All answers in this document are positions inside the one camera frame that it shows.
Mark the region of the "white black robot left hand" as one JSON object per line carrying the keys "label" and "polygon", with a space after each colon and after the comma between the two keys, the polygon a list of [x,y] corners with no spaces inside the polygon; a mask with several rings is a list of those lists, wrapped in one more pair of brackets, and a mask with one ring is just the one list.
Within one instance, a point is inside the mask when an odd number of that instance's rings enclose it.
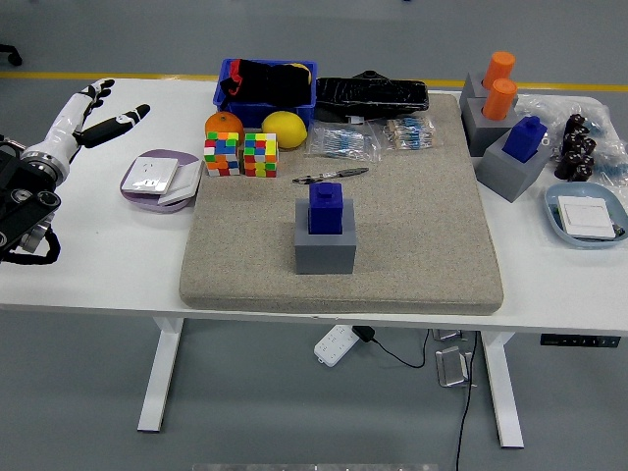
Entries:
{"label": "white black robot left hand", "polygon": [[84,126],[91,111],[103,104],[115,84],[106,78],[75,93],[56,117],[45,138],[28,147],[22,159],[43,171],[58,186],[70,172],[73,158],[82,148],[93,148],[117,138],[135,127],[150,111],[141,104],[130,111],[109,118],[90,128]]}

